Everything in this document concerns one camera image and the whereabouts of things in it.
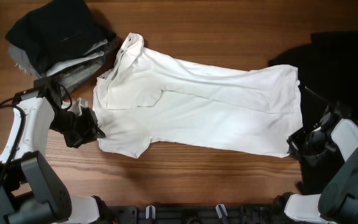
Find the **black garment at right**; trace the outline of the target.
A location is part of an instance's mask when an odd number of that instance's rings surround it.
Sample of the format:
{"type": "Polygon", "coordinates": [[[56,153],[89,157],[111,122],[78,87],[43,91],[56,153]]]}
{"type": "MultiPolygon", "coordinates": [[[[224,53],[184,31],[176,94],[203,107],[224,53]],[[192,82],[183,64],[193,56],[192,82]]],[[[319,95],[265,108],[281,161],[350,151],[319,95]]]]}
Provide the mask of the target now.
{"type": "Polygon", "coordinates": [[[311,43],[284,51],[268,65],[298,69],[306,132],[337,102],[350,107],[351,118],[358,121],[358,30],[313,33],[311,43]]]}

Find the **black base rail with clips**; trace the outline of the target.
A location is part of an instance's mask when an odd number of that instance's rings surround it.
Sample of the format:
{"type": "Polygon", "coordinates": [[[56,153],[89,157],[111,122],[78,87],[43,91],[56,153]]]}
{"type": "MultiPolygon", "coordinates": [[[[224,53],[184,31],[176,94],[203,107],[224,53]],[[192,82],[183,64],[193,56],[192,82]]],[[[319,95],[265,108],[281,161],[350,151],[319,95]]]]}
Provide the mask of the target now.
{"type": "Polygon", "coordinates": [[[276,223],[266,205],[225,207],[111,207],[116,223],[126,224],[272,224],[276,223]]]}

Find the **grey folded garments stack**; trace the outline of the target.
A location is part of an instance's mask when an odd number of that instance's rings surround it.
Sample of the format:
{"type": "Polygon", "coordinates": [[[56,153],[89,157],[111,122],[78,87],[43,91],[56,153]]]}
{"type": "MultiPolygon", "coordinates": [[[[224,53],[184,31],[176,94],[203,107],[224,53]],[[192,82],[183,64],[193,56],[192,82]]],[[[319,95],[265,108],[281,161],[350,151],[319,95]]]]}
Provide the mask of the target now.
{"type": "Polygon", "coordinates": [[[16,66],[26,75],[33,75],[36,79],[52,77],[63,85],[69,93],[91,78],[105,63],[108,53],[119,45],[117,39],[103,40],[94,44],[87,51],[86,56],[58,62],[45,73],[40,74],[31,65],[26,52],[14,45],[9,46],[9,55],[16,66]]]}

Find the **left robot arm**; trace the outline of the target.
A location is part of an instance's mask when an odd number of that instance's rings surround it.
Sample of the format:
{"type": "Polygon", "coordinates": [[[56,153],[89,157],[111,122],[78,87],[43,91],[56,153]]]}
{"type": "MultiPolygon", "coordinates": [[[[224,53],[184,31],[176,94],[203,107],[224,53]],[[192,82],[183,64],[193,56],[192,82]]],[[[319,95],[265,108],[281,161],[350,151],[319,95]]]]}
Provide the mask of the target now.
{"type": "Polygon", "coordinates": [[[65,87],[52,78],[0,103],[14,112],[9,139],[0,155],[0,223],[97,223],[98,197],[71,196],[45,159],[48,132],[63,135],[68,147],[105,138],[94,111],[81,103],[62,105],[65,87]]]}

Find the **black folded garment on stack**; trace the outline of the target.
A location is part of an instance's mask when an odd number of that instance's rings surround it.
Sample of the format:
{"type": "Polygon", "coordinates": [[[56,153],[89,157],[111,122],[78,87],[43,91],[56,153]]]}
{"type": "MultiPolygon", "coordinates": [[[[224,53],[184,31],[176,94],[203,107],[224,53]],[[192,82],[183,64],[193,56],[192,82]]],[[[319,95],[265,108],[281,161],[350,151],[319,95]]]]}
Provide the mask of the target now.
{"type": "Polygon", "coordinates": [[[53,0],[28,12],[7,32],[6,39],[27,54],[37,73],[58,62],[91,52],[116,34],[98,24],[84,0],[53,0]]]}

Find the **white t-shirt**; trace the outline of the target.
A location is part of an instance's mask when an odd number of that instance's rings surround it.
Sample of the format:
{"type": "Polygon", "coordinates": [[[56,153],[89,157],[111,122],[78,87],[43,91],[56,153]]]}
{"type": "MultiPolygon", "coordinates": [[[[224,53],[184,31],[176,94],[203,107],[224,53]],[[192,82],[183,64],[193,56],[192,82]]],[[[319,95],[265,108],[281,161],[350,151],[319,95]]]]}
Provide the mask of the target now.
{"type": "Polygon", "coordinates": [[[105,152],[138,158],[154,142],[286,157],[300,129],[298,70],[234,70],[173,58],[130,33],[97,79],[93,109],[105,152]]]}

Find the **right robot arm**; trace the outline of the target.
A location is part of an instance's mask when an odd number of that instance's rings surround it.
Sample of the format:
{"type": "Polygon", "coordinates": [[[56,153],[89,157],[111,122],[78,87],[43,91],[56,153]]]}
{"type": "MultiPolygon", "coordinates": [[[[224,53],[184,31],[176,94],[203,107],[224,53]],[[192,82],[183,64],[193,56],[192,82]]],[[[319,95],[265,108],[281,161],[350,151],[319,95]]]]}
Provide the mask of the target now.
{"type": "Polygon", "coordinates": [[[275,198],[274,223],[358,223],[358,122],[340,102],[329,105],[313,130],[288,137],[301,165],[301,194],[275,198]]]}

